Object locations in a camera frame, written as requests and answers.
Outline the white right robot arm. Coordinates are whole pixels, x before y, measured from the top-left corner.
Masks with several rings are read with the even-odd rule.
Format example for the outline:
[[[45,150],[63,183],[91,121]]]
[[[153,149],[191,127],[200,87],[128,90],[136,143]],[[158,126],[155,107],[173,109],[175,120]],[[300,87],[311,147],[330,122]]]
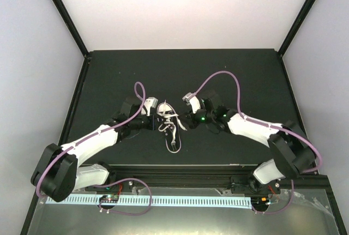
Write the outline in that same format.
[[[220,132],[235,137],[237,146],[248,151],[262,148],[268,154],[246,177],[233,179],[233,184],[243,185],[252,194],[261,194],[268,184],[281,179],[295,179],[312,170],[320,156],[301,128],[294,122],[272,123],[245,115],[226,107],[217,95],[198,97],[188,93],[183,101],[190,107],[183,119],[189,128],[199,124],[212,124]]]

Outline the white shoelace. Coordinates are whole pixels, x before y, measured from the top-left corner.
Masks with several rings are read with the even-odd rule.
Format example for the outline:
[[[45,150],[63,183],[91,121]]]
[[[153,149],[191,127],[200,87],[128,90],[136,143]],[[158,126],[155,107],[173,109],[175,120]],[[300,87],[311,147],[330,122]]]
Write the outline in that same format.
[[[158,105],[157,115],[163,119],[158,127],[160,132],[171,132],[172,135],[175,135],[178,128],[187,131],[187,128],[179,119],[179,114],[166,100]]]

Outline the black canvas sneaker white sole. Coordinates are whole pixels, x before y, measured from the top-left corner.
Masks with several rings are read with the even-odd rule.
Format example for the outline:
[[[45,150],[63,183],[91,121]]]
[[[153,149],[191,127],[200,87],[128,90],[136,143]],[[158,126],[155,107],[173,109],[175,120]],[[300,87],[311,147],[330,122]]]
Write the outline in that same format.
[[[175,109],[166,102],[160,103],[157,107],[158,131],[165,136],[166,149],[172,153],[179,153],[182,147],[180,129],[182,124]]]

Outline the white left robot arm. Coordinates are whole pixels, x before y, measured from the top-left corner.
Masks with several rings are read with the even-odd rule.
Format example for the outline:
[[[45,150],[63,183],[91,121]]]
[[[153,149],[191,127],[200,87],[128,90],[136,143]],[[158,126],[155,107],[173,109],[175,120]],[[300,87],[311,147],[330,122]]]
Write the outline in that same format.
[[[65,200],[73,191],[99,185],[113,190],[117,177],[105,163],[84,166],[83,163],[128,137],[133,130],[155,129],[158,100],[127,98],[120,111],[90,134],[70,143],[48,145],[31,176],[31,183],[55,202]]]

